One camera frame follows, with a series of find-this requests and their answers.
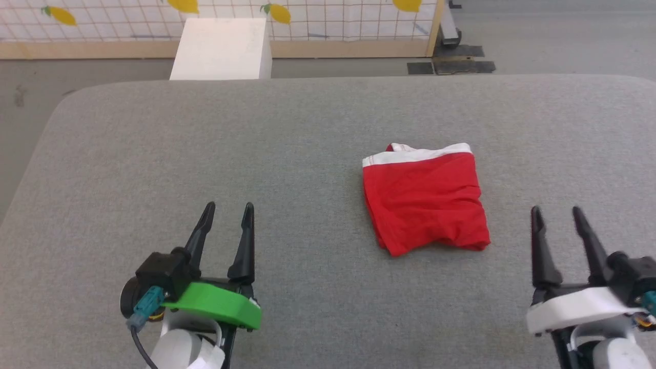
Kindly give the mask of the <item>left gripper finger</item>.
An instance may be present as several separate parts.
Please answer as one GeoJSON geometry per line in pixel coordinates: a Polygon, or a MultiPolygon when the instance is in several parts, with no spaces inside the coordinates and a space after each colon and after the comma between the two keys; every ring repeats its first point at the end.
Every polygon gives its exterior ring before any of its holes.
{"type": "Polygon", "coordinates": [[[190,257],[190,266],[200,267],[204,243],[206,242],[207,234],[212,228],[215,210],[216,204],[213,201],[208,202],[187,241],[187,245],[184,247],[190,257]]]}
{"type": "Polygon", "coordinates": [[[255,206],[248,202],[244,207],[241,221],[241,238],[236,257],[228,269],[227,277],[231,283],[255,282],[255,206]]]}

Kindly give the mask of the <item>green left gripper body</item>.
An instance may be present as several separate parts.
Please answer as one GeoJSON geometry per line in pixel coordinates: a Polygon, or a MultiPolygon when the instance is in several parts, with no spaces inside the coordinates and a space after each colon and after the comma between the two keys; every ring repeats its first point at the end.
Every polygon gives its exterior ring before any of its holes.
{"type": "Polygon", "coordinates": [[[169,294],[164,305],[238,329],[259,330],[262,311],[253,282],[252,266],[231,266],[226,278],[204,277],[198,268],[185,266],[162,276],[162,289],[169,294]]]}

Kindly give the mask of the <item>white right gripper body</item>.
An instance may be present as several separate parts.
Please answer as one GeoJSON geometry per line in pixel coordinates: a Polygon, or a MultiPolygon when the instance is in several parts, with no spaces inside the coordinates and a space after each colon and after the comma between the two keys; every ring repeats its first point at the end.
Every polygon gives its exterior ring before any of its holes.
{"type": "Polygon", "coordinates": [[[535,287],[526,326],[530,334],[541,335],[617,317],[647,330],[647,310],[621,301],[609,287],[546,284],[535,287]]]}

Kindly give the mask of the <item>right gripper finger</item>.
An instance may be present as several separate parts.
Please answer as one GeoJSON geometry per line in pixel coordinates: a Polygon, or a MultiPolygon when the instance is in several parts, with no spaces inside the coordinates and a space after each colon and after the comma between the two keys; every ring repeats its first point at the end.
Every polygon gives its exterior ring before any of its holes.
{"type": "Polygon", "coordinates": [[[593,286],[607,286],[605,267],[608,255],[604,246],[580,207],[574,206],[572,208],[572,217],[576,224],[576,232],[583,241],[589,268],[588,283],[593,286]]]}
{"type": "Polygon", "coordinates": [[[535,288],[560,286],[562,275],[556,269],[546,239],[546,222],[539,206],[531,209],[532,285],[535,288]]]}

